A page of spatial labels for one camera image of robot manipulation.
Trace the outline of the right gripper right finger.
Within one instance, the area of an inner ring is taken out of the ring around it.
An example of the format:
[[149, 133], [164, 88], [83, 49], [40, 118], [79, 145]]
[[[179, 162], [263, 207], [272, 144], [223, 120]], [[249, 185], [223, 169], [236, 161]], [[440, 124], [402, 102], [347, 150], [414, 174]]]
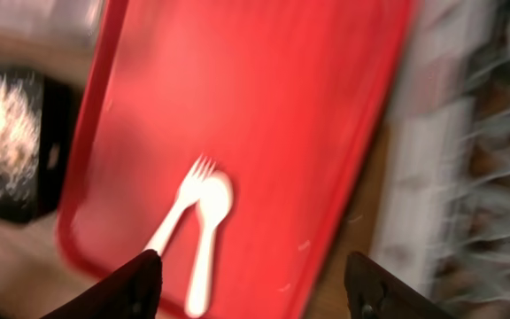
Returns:
[[360, 252], [347, 256], [344, 288], [351, 319], [453, 319]]

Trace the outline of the white plastic fork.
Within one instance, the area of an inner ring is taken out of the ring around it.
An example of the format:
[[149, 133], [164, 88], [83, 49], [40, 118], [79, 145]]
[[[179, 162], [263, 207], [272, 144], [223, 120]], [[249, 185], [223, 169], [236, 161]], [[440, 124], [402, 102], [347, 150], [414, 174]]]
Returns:
[[145, 250], [154, 250], [159, 256], [163, 254], [182, 214], [198, 202], [203, 182], [212, 175], [214, 168], [215, 162], [204, 155], [194, 162], [182, 179], [172, 207], [144, 247]]

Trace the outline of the white plastic spoon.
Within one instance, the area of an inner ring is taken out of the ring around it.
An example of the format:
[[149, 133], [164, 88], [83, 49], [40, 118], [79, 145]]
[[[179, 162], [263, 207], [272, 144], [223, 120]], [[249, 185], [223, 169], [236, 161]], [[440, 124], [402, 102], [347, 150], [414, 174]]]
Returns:
[[184, 307], [191, 318], [201, 317], [209, 307], [217, 229], [230, 212], [234, 199], [232, 183], [221, 171], [208, 177], [201, 191], [197, 204], [200, 226], [197, 253]]

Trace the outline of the rice and mushroom leftovers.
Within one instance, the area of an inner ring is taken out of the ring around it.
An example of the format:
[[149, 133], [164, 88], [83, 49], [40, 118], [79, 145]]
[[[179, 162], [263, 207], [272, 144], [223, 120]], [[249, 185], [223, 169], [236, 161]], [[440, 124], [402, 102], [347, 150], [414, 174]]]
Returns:
[[21, 83], [8, 84], [0, 76], [0, 198], [22, 198], [39, 163], [42, 112], [35, 108]]

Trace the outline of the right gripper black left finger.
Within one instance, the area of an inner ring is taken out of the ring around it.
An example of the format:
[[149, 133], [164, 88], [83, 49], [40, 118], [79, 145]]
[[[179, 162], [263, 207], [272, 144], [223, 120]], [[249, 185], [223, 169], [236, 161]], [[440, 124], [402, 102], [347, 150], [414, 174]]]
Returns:
[[146, 250], [43, 319], [154, 319], [162, 260]]

